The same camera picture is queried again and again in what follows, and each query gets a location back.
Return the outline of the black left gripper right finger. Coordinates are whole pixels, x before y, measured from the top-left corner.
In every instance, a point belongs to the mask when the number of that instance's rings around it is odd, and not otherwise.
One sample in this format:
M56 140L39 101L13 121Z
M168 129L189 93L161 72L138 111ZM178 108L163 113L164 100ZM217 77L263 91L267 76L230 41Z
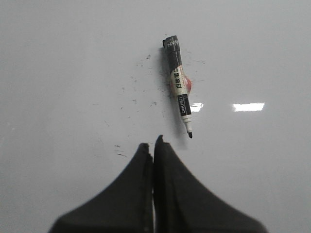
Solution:
M161 135L155 143L154 204L158 233L267 232L201 184Z

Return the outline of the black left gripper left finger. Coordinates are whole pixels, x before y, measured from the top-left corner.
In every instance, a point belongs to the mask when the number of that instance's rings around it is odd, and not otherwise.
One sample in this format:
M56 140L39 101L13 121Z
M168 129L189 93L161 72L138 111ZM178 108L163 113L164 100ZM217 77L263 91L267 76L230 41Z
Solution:
M153 232L153 158L141 143L122 173L101 193L59 217L51 233Z

